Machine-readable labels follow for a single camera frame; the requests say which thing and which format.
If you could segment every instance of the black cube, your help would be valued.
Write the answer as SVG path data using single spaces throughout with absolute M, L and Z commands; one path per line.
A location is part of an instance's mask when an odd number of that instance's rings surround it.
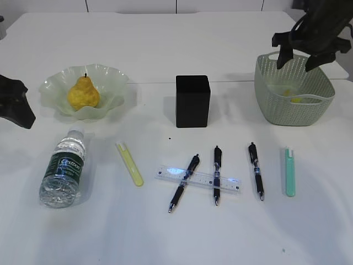
M 207 127 L 211 90 L 207 76 L 176 76 L 176 126 Z

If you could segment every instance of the glass bowl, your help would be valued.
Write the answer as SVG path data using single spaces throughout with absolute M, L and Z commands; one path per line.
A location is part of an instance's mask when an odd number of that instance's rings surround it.
M 85 106 L 76 111 L 67 101 L 67 93 L 85 73 L 98 90 L 100 101 L 96 107 Z M 42 104 L 57 108 L 63 115 L 79 120 L 100 119 L 108 110 L 123 105 L 127 80 L 129 78 L 125 74 L 109 66 L 72 66 L 45 80 L 39 91 Z

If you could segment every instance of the green label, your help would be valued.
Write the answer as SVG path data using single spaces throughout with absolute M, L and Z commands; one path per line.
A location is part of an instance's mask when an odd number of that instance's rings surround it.
M 77 184 L 82 173 L 83 160 L 70 152 L 56 153 L 52 155 L 44 178 L 50 175 L 64 175 L 73 178 Z

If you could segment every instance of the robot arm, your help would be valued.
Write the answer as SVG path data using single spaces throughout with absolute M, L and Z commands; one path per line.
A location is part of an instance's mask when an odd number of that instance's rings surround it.
M 339 38 L 353 18 L 353 0 L 302 0 L 306 12 L 289 32 L 276 33 L 272 46 L 280 47 L 277 68 L 293 59 L 293 49 L 310 55 L 306 71 L 336 59 L 335 53 L 351 49 L 349 40 Z
M 0 117 L 26 129 L 34 123 L 33 114 L 26 98 L 28 89 L 20 80 L 0 75 Z

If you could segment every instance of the gray plastic basket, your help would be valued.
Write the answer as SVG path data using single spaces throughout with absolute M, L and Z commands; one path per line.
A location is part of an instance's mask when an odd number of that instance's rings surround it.
M 264 117 L 277 125 L 312 125 L 335 96 L 331 82 L 319 67 L 306 72 L 305 56 L 294 55 L 278 70 L 275 54 L 260 55 L 256 62 L 255 93 Z M 286 91 L 295 96 L 284 96 Z

